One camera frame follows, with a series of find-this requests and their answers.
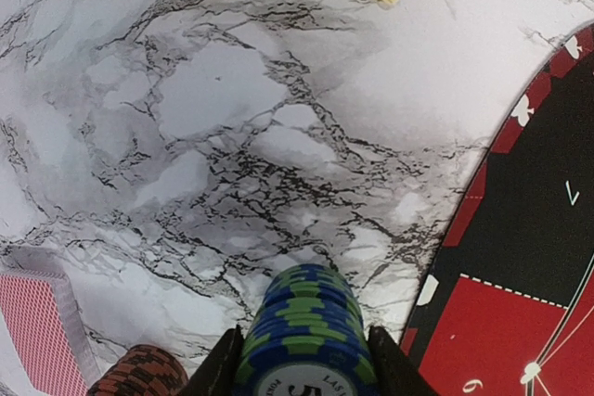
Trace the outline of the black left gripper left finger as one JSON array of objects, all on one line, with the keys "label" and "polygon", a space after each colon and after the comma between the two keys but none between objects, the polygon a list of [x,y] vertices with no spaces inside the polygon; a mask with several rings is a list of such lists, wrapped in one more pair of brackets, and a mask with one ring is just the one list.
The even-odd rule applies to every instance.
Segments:
[{"label": "black left gripper left finger", "polygon": [[188,396],[230,396],[241,362],[244,337],[240,326],[229,328],[183,388]]}]

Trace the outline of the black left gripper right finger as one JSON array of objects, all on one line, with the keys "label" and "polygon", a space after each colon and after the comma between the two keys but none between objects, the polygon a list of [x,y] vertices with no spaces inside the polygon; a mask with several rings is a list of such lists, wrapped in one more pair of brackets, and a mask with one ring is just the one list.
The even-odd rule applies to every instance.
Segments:
[{"label": "black left gripper right finger", "polygon": [[438,396],[383,326],[371,326],[368,348],[381,396]]}]

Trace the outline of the blue green chip stack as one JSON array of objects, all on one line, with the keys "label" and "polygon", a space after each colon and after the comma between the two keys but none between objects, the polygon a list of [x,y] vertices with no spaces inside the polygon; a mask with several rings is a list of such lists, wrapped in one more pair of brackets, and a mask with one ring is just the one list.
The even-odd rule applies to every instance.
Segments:
[{"label": "blue green chip stack", "polygon": [[268,286],[239,358],[235,395],[377,395],[357,299],[329,267],[303,263]]}]

